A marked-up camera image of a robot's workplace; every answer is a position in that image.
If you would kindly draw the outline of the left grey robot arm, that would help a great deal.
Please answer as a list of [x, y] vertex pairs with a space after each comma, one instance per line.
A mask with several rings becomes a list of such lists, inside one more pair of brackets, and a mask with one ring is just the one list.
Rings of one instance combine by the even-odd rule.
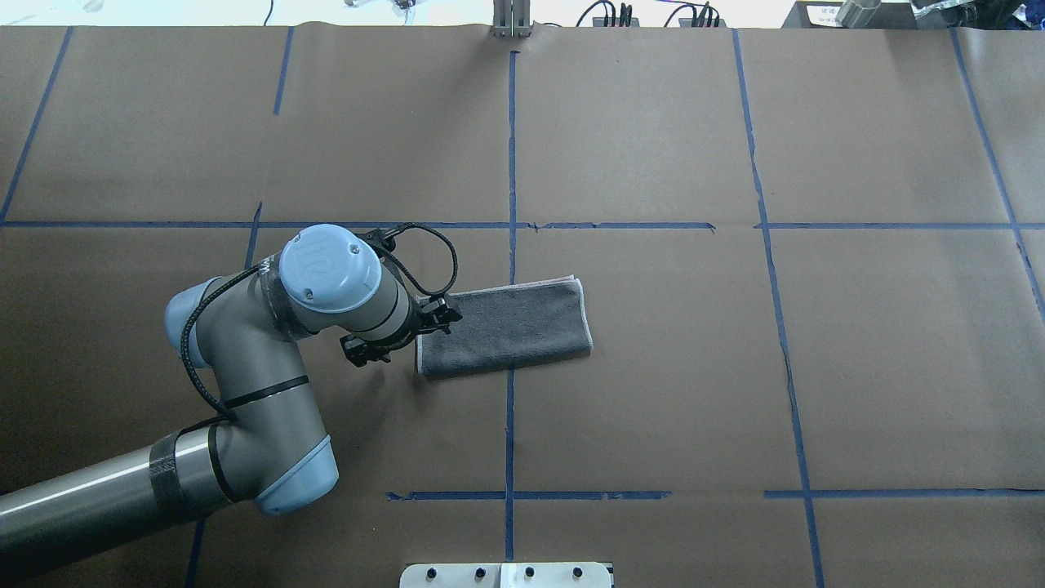
[[460, 320], [448, 286], [425, 289], [394, 255], [407, 222], [355, 234], [303, 228], [235, 275], [176, 293], [164, 327], [214, 411], [150, 446], [2, 499], [2, 583], [10, 585], [250, 500], [291, 513], [339, 479], [299, 343], [345, 331], [350, 363], [388, 362]]

